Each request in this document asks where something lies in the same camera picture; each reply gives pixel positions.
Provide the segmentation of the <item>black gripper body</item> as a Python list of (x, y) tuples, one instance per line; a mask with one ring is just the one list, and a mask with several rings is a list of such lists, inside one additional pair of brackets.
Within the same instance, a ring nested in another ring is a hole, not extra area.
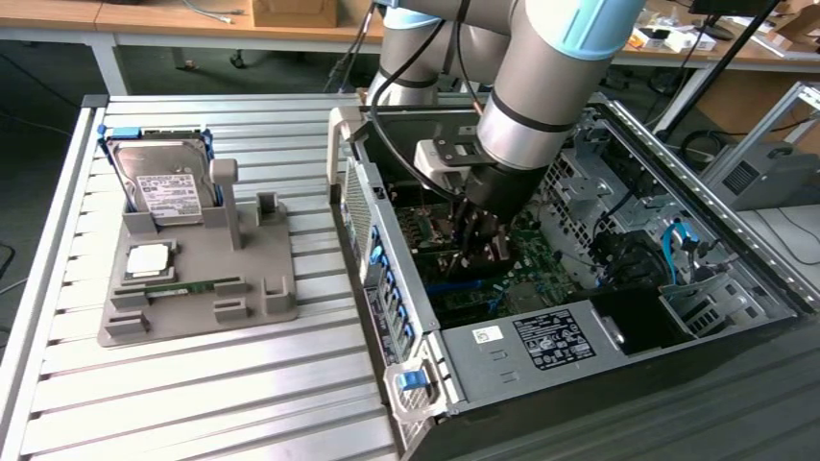
[(501, 224), (508, 224), (528, 204), (545, 171), (546, 167), (518, 170), (500, 163), (476, 165), (466, 178), (465, 198)]

